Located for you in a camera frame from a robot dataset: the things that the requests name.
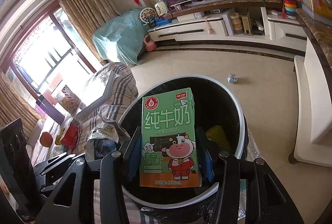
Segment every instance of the trash can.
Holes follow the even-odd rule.
[[[230,143],[231,153],[238,159],[246,157],[247,126],[241,106],[233,93],[222,83],[207,76],[186,75],[164,81],[138,97],[120,118],[129,135],[142,125],[142,98],[168,91],[191,88],[195,102],[195,128],[207,131],[221,125]],[[122,184],[129,196],[146,215],[174,223],[190,223],[209,208],[218,190],[218,183],[202,181],[201,187],[163,189],[141,187],[139,171],[133,180]]]

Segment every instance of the milk carton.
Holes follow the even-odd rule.
[[[190,88],[143,98],[141,186],[201,185],[194,115]]]

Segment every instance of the beige floor tile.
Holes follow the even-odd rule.
[[[170,51],[172,71],[175,76],[186,74],[209,75],[220,67],[220,57],[215,51]]]
[[[140,64],[131,68],[139,94],[173,77],[169,52],[146,53]]]
[[[332,199],[332,169],[306,163],[286,164],[276,175],[305,224],[313,224]]]
[[[298,95],[293,63],[241,55],[243,60],[236,66],[220,69],[210,76],[236,95],[258,148],[276,170],[288,163],[297,131]],[[238,83],[227,83],[228,73],[238,75]]]

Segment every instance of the beige curtain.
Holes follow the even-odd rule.
[[[93,42],[92,33],[111,18],[117,16],[108,0],[58,0],[68,15],[70,22],[89,47],[91,52],[102,61]]]
[[[0,72],[0,124],[3,126],[17,118],[22,119],[24,134],[29,138],[42,116],[37,113],[13,88],[8,78]]]

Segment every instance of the yellow sponge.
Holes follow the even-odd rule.
[[[221,150],[230,152],[230,145],[222,126],[216,125],[210,128],[205,134],[209,140],[219,145]]]

